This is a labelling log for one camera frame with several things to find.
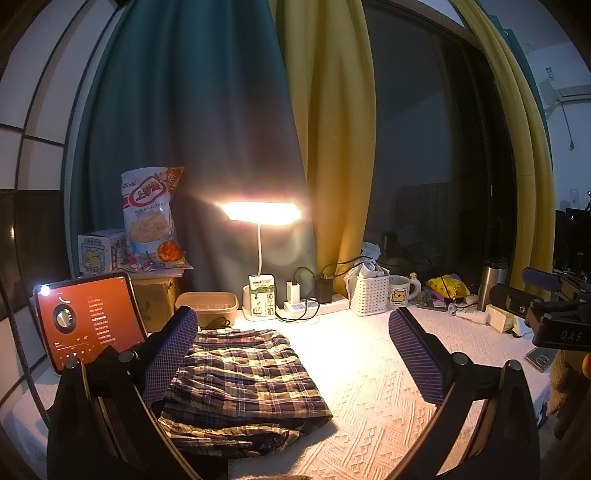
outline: white mug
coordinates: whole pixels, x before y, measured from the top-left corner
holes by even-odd
[[[421,291],[421,282],[416,278],[412,280],[401,275],[390,275],[390,297],[388,304],[390,307],[398,308],[408,305],[408,301],[412,300]]]

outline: plaid shirt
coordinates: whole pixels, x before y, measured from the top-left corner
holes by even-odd
[[[180,450],[226,458],[282,450],[332,418],[274,330],[199,332],[166,400],[160,424]]]

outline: white lamp stem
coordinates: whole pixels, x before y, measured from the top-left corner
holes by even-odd
[[[261,274],[261,270],[262,270],[262,249],[261,249],[261,224],[258,224],[258,230],[257,230],[257,237],[259,240],[259,275]]]

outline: thermos bottle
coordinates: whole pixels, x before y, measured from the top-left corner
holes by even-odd
[[[507,260],[504,258],[489,258],[486,261],[478,289],[478,310],[484,312],[491,302],[489,298],[491,288],[498,283],[505,283],[507,268]]]

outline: power strip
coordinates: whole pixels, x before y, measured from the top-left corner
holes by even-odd
[[[318,307],[318,303],[313,299],[308,300],[307,302],[308,312],[302,320],[305,320],[306,318],[314,315],[316,308],[318,308],[318,313],[316,313],[316,316],[325,315],[327,313],[340,312],[341,310],[347,310],[349,308],[349,299],[343,297],[338,293],[335,293],[333,295],[332,301],[330,303],[321,303],[320,307]],[[305,309],[306,306],[304,305],[303,301],[296,304],[292,304],[289,301],[286,301],[284,302],[284,310],[278,308],[278,313],[283,318],[293,320],[301,317]]]

